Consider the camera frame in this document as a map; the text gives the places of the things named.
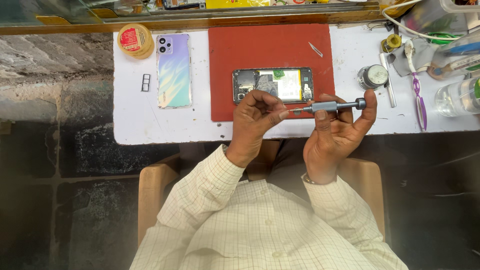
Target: disassembled smartphone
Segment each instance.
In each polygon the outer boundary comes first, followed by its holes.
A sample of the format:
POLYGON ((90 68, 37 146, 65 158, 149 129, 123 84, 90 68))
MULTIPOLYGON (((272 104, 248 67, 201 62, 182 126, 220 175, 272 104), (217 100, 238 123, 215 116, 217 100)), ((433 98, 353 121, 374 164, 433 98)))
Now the disassembled smartphone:
POLYGON ((166 10, 205 8, 205 0, 162 0, 162 4, 166 10))
POLYGON ((190 38, 188 34, 158 35, 158 107, 187 108, 192 105, 190 38))
POLYGON ((248 92, 262 90, 284 103, 304 103, 313 99, 312 69, 260 68, 233 71, 233 102, 239 104, 248 92))

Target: white cable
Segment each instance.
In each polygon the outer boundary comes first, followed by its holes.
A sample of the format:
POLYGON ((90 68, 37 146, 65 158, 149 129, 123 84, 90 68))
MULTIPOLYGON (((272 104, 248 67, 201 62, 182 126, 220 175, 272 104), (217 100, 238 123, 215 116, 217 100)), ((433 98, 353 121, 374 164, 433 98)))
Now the white cable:
POLYGON ((405 30, 409 31, 410 33, 413 33, 413 34, 416 34, 420 37, 424 37, 424 38, 430 38, 430 39, 437 39, 437 40, 457 40, 459 39, 459 37, 433 37, 433 36, 429 36, 429 35, 424 35, 424 34, 421 34, 419 32, 416 32, 416 31, 413 31, 412 29, 404 26, 403 24, 397 22, 396 20, 392 19, 392 17, 388 16, 385 11, 387 10, 390 10, 390 9, 394 9, 394 8, 398 8, 398 7, 403 7, 403 6, 407 6, 407 5, 410 5, 410 4, 414 4, 414 3, 418 3, 422 0, 412 0, 412 1, 408 1, 408 2, 405 2, 405 3, 401 3, 401 4, 398 4, 398 5, 393 5, 393 6, 389 6, 389 7, 386 7, 384 8, 384 10, 382 10, 382 15, 387 18, 390 22, 398 25, 399 27, 402 27, 404 28, 405 30))

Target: white checkered shirt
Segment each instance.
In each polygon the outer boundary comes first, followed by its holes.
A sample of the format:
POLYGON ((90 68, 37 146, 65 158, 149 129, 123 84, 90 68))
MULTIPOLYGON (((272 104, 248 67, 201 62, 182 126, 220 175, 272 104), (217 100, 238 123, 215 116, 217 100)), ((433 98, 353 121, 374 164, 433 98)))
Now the white checkered shirt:
POLYGON ((173 187, 131 270, 407 269, 342 179, 305 183, 309 205, 265 180, 238 182, 226 149, 173 187))

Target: shirt button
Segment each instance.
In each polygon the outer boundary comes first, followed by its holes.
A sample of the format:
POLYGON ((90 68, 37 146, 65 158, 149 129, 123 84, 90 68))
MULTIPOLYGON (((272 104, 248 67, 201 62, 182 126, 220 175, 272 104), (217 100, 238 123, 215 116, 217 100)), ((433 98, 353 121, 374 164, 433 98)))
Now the shirt button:
POLYGON ((273 256, 274 258, 280 258, 280 257, 282 257, 282 253, 281 253, 281 252, 278 252, 278 251, 275 251, 274 253, 272 253, 272 256, 273 256))

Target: green cable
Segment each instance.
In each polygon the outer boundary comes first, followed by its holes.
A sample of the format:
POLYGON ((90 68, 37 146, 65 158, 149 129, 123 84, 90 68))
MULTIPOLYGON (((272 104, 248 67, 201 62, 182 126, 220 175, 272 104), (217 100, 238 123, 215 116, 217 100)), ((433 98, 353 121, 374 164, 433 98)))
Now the green cable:
MULTIPOLYGON (((444 32, 430 32, 428 33, 428 35, 433 37, 462 37, 463 36, 463 35, 452 35, 444 32)), ((452 40, 438 40, 438 39, 430 39, 430 38, 428 38, 428 40, 431 43, 440 44, 440 45, 448 44, 452 42, 452 40)))

